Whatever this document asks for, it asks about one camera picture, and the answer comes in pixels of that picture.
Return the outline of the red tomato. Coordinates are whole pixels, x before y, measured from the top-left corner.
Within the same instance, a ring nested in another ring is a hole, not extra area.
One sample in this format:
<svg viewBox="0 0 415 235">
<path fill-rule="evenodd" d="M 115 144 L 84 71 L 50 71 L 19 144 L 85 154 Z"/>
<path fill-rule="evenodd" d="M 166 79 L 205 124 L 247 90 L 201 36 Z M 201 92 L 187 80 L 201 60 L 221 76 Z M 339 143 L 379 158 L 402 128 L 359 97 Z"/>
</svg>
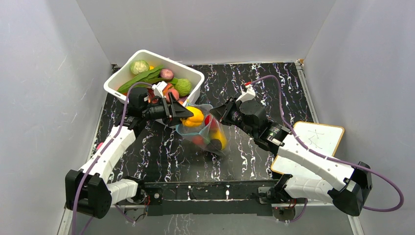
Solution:
<svg viewBox="0 0 415 235">
<path fill-rule="evenodd" d="M 217 129 L 217 123 L 214 120 L 214 117 L 212 115 L 207 115 L 204 120 L 205 126 L 208 126 L 210 129 Z"/>
</svg>

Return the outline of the dark purple eggplant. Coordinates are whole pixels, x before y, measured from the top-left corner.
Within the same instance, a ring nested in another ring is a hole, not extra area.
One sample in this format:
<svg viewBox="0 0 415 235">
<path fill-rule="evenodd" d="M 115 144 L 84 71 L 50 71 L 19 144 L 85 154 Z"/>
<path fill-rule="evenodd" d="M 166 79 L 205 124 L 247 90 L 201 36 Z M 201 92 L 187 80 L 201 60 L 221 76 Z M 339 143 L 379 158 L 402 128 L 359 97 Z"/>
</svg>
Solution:
<svg viewBox="0 0 415 235">
<path fill-rule="evenodd" d="M 207 150 L 210 152 L 220 152 L 222 151 L 222 142 L 219 139 L 211 139 L 207 145 Z"/>
</svg>

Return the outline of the pink peach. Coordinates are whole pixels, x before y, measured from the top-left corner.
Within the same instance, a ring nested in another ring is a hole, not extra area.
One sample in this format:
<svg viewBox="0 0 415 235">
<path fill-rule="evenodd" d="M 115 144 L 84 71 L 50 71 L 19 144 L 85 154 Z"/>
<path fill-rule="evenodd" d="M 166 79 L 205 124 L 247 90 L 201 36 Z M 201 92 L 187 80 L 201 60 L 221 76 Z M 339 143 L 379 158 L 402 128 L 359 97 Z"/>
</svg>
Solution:
<svg viewBox="0 0 415 235">
<path fill-rule="evenodd" d="M 167 84 L 167 86 L 163 90 L 163 95 L 165 96 L 165 99 L 168 103 L 170 103 L 169 94 L 172 94 L 172 96 L 174 97 L 175 100 L 178 100 L 179 97 L 180 97 L 178 91 L 171 84 Z"/>
</svg>

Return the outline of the yellow bell pepper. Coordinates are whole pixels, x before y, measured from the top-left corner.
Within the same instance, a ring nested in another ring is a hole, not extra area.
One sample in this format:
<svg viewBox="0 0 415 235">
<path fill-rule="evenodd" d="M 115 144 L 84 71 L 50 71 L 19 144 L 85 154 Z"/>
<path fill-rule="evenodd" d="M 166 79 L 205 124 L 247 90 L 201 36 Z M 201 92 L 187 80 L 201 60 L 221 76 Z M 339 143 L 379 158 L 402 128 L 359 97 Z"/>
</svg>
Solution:
<svg viewBox="0 0 415 235">
<path fill-rule="evenodd" d="M 202 125 L 205 120 L 203 112 L 200 109 L 192 106 L 187 106 L 186 108 L 193 113 L 193 116 L 182 118 L 182 125 L 185 127 L 198 127 Z"/>
</svg>

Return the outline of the clear zip top bag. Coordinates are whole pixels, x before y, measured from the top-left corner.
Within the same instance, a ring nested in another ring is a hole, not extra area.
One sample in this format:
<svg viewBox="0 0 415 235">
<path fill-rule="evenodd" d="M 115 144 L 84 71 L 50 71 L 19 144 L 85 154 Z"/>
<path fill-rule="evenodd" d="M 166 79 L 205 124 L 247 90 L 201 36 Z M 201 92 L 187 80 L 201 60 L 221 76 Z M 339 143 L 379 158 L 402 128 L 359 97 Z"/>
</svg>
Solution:
<svg viewBox="0 0 415 235">
<path fill-rule="evenodd" d="M 207 115 L 210 115 L 209 111 L 213 108 L 213 106 L 210 105 L 210 104 L 200 104 L 200 105 L 192 104 L 192 105 L 186 105 L 186 107 L 187 106 L 192 106 L 192 107 L 196 107 L 196 108 L 200 109 L 203 112 L 205 118 L 206 118 Z M 223 125 L 221 123 L 219 123 L 215 118 L 214 118 L 214 120 L 217 123 L 217 129 L 220 129 L 224 132 Z M 210 133 L 211 130 L 213 130 L 213 129 L 210 129 L 208 126 L 205 126 L 204 122 L 202 123 L 202 125 L 200 125 L 198 127 L 185 127 L 182 124 L 179 124 L 179 125 L 176 126 L 176 132 L 179 135 L 181 135 L 184 139 L 186 139 L 190 142 L 192 142 L 191 138 L 193 136 L 200 135 L 200 136 L 204 137 L 206 144 L 205 145 L 196 145 L 196 146 L 198 146 L 199 148 L 201 148 L 202 150 L 205 150 L 205 151 L 208 151 L 207 150 L 207 145 L 210 142 L 209 133 Z M 224 150 L 222 150 L 220 152 L 211 152 L 211 153 L 222 156 L 222 155 L 225 155 L 225 153 L 228 151 L 228 149 L 229 148 L 228 148 L 228 144 L 227 144 L 227 146 Z"/>
</svg>

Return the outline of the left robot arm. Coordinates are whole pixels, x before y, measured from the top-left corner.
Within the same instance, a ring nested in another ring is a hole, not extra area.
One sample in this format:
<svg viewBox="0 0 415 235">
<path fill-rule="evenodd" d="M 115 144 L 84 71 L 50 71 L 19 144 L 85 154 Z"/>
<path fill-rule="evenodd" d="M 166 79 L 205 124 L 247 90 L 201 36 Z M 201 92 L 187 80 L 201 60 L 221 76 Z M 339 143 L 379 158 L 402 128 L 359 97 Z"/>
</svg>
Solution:
<svg viewBox="0 0 415 235">
<path fill-rule="evenodd" d="M 162 120 L 166 126 L 175 126 L 194 114 L 169 94 L 157 97 L 151 103 L 148 89 L 130 88 L 120 120 L 96 153 L 79 170 L 70 170 L 65 176 L 66 207 L 73 214 L 82 213 L 103 218 L 112 205 L 126 199 L 142 203 L 147 194 L 144 181 L 124 177 L 109 183 L 109 176 L 127 148 L 145 129 L 147 122 Z"/>
</svg>

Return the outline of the yellow mango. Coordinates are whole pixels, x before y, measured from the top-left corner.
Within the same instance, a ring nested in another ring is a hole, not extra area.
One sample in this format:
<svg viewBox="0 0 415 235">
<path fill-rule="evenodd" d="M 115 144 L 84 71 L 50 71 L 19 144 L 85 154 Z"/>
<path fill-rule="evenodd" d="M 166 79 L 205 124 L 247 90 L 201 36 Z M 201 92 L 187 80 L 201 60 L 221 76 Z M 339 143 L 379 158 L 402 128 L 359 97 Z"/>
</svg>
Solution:
<svg viewBox="0 0 415 235">
<path fill-rule="evenodd" d="M 219 139 L 222 142 L 222 149 L 224 150 L 227 146 L 227 139 L 224 132 L 220 129 L 211 130 L 209 133 L 210 140 L 211 139 Z"/>
</svg>

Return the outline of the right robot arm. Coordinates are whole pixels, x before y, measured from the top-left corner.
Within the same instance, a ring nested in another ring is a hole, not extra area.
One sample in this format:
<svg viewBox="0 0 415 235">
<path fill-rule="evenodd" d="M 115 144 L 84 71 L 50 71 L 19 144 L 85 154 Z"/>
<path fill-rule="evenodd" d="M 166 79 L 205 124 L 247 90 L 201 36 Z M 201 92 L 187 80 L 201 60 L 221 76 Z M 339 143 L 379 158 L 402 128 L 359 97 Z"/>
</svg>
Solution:
<svg viewBox="0 0 415 235">
<path fill-rule="evenodd" d="M 255 100 L 229 98 L 209 112 L 223 125 L 234 125 L 253 138 L 255 144 L 275 156 L 294 161 L 320 179 L 283 175 L 274 187 L 276 198 L 287 203 L 307 198 L 333 204 L 340 211 L 359 216 L 372 189 L 370 166 L 364 162 L 349 165 L 335 158 L 319 157 L 298 145 L 293 131 L 269 119 Z"/>
</svg>

